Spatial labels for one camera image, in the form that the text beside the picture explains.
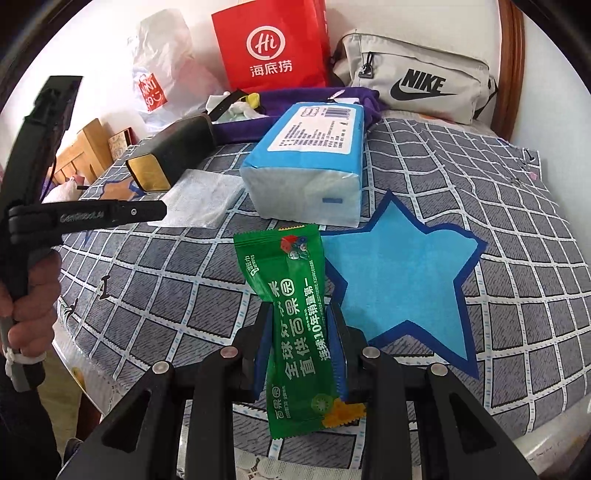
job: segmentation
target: wooden bed frame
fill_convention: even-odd
[[[90,184],[113,164],[109,150],[109,137],[95,118],[78,132],[75,142],[56,157],[54,183],[64,183],[72,175],[79,173]]]
[[[523,13],[511,0],[498,0],[501,18],[501,72],[499,93],[491,128],[511,140],[523,88],[525,66],[525,29]]]

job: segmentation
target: metal screw head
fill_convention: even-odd
[[[157,375],[161,375],[165,374],[169,368],[170,365],[168,364],[168,362],[161,360],[160,362],[156,362],[154,365],[152,365],[152,372],[154,372]]]
[[[431,365],[431,373],[438,377],[445,377],[447,375],[447,367],[443,364]]]
[[[220,350],[220,355],[224,358],[234,358],[238,355],[238,348],[235,346],[225,346]]]
[[[365,347],[362,352],[365,358],[377,358],[379,357],[379,349],[374,346],[367,346]]]

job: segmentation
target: nike swoosh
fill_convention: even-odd
[[[408,93],[403,92],[400,89],[400,82],[401,80],[397,81],[392,90],[390,90],[390,95],[394,100],[398,100],[400,102],[405,102],[407,100],[419,100],[421,98],[432,98],[432,97],[444,97],[449,95],[457,95],[457,93],[441,93],[441,92],[417,92],[417,93]]]

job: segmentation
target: blue tissue pack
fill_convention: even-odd
[[[357,227],[361,215],[363,107],[293,105],[240,167],[263,218]]]

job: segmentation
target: white wall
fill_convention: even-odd
[[[0,164],[5,164],[24,116],[49,75],[83,75],[70,131],[63,145],[93,118],[109,132],[132,127],[145,136],[131,96],[127,38],[141,19],[162,8],[179,8],[191,30],[196,54],[225,84],[210,15],[240,0],[93,0],[47,44],[34,60],[0,114]],[[331,44],[351,28],[371,29],[397,38],[484,58],[499,69],[496,0],[327,0]]]
[[[512,142],[540,151],[545,183],[591,261],[591,95],[561,51],[529,18],[525,76]]]

